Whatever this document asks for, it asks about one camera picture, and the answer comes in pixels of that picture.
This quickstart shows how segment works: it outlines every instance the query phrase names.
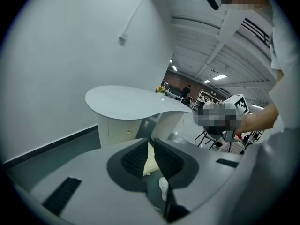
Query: white box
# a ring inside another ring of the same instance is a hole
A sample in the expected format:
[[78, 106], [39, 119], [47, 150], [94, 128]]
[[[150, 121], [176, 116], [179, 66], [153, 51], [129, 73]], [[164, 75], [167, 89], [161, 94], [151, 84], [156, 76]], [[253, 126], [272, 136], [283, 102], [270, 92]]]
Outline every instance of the white box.
[[246, 99], [243, 94], [235, 94], [232, 97], [225, 100], [224, 103], [233, 104], [241, 117], [245, 116], [250, 112]]

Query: white wall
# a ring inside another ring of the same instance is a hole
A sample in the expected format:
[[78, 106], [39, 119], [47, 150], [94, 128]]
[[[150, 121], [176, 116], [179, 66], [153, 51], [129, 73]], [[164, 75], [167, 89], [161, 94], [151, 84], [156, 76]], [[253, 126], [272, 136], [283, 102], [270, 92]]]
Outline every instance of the white wall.
[[144, 0], [127, 43], [118, 41], [140, 1], [26, 4], [0, 56], [2, 162], [95, 125], [96, 116], [84, 101], [95, 86], [155, 90], [175, 48], [164, 0]]

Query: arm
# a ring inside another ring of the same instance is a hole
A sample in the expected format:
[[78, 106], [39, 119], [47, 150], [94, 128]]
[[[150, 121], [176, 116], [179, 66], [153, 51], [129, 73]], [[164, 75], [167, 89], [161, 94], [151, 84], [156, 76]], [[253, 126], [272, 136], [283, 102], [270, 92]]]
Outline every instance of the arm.
[[[278, 83], [284, 74], [281, 70], [277, 70]], [[272, 128], [279, 113], [274, 103], [267, 105], [263, 110], [254, 114], [246, 115], [241, 121], [241, 127], [236, 130], [236, 134], [251, 132], [256, 130], [265, 130]]]

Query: dark panel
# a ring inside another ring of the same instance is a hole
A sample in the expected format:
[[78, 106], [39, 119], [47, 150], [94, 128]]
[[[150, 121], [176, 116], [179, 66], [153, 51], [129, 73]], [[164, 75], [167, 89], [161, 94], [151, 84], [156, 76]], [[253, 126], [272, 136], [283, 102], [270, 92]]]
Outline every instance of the dark panel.
[[233, 162], [233, 161], [222, 159], [222, 158], [218, 159], [216, 162], [226, 165], [226, 166], [229, 166], [229, 167], [234, 167], [234, 168], [236, 168], [239, 165], [239, 163], [237, 163], [237, 162]]
[[199, 171], [198, 162], [160, 139], [155, 139], [155, 160], [173, 189], [187, 187]]
[[76, 178], [67, 178], [63, 183], [47, 198], [43, 206], [55, 215], [59, 215], [65, 208], [72, 195], [79, 187], [81, 181]]
[[144, 138], [113, 154], [107, 161], [107, 172], [110, 178], [124, 190], [146, 192], [147, 185], [142, 179], [147, 159], [148, 140]]

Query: ceiling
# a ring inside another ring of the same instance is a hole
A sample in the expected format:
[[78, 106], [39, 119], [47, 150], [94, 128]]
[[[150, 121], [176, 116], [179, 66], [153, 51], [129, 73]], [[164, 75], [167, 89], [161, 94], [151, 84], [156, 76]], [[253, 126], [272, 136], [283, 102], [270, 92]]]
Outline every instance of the ceiling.
[[[167, 0], [177, 44], [172, 57], [178, 73], [229, 96], [244, 94], [250, 103], [266, 106], [276, 75], [266, 45], [273, 25], [269, 9], [241, 10], [206, 0]], [[225, 74], [218, 81], [214, 77]]]

